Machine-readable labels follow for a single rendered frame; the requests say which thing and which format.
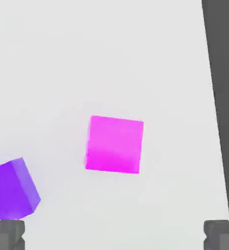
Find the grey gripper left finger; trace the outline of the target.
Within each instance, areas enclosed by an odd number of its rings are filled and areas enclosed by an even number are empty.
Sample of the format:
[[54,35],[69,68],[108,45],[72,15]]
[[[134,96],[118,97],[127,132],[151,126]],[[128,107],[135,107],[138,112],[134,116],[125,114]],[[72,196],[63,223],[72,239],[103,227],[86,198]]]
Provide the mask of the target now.
[[25,250],[22,220],[0,220],[0,250]]

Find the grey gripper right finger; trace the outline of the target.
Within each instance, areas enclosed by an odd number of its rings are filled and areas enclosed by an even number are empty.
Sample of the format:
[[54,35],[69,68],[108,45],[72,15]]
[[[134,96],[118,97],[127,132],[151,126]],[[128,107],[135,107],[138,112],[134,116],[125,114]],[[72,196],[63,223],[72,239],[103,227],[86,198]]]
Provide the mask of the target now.
[[228,220],[206,220],[204,233],[204,250],[229,250]]

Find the small purple cube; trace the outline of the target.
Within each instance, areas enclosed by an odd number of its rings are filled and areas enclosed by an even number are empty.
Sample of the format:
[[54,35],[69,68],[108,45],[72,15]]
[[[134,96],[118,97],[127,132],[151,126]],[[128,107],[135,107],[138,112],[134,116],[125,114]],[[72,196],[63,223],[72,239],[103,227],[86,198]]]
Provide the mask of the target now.
[[0,165],[0,220],[19,220],[35,212],[41,198],[23,158]]

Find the small magenta cube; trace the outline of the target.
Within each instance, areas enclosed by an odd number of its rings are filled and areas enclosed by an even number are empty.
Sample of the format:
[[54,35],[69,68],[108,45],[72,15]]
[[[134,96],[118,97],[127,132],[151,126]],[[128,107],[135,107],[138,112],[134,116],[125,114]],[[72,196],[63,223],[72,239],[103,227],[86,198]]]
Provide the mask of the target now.
[[91,116],[85,168],[138,174],[143,129],[142,121]]

